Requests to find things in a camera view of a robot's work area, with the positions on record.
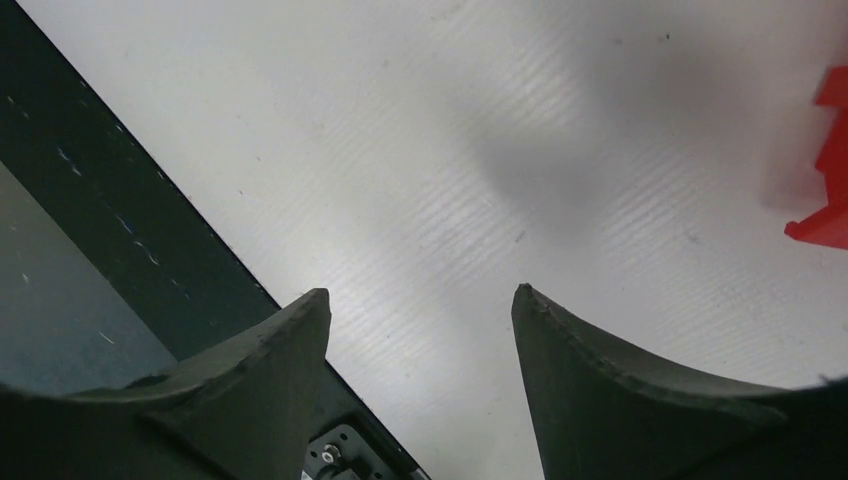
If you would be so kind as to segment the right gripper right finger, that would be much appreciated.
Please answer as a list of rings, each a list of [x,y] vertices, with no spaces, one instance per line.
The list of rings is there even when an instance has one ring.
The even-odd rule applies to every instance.
[[[696,370],[528,284],[511,318],[548,479],[843,479],[847,383],[797,390]]]

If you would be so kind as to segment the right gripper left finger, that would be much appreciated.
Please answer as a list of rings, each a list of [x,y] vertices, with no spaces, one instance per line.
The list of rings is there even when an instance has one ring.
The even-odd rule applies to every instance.
[[[297,479],[329,339],[315,288],[120,389],[1,390],[5,479]]]

